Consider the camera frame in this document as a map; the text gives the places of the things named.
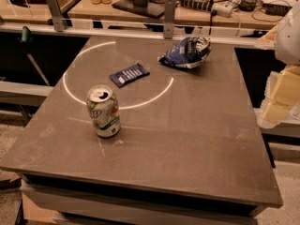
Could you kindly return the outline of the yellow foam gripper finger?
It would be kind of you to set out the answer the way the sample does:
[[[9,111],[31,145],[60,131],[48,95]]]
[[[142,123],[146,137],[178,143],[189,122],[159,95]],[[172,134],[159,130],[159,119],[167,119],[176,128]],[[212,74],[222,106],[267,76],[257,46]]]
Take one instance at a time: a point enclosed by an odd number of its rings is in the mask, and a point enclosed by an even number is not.
[[[262,120],[279,124],[300,101],[300,67],[287,65],[280,72],[272,71],[267,79]]]

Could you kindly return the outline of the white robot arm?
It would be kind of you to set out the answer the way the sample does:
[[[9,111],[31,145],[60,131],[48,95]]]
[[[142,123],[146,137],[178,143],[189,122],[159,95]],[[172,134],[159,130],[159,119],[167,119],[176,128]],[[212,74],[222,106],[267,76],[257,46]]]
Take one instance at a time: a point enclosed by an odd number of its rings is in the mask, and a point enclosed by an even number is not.
[[[277,27],[275,56],[286,64],[279,73],[271,72],[262,101],[262,128],[273,128],[284,120],[300,101],[300,3],[297,2]]]

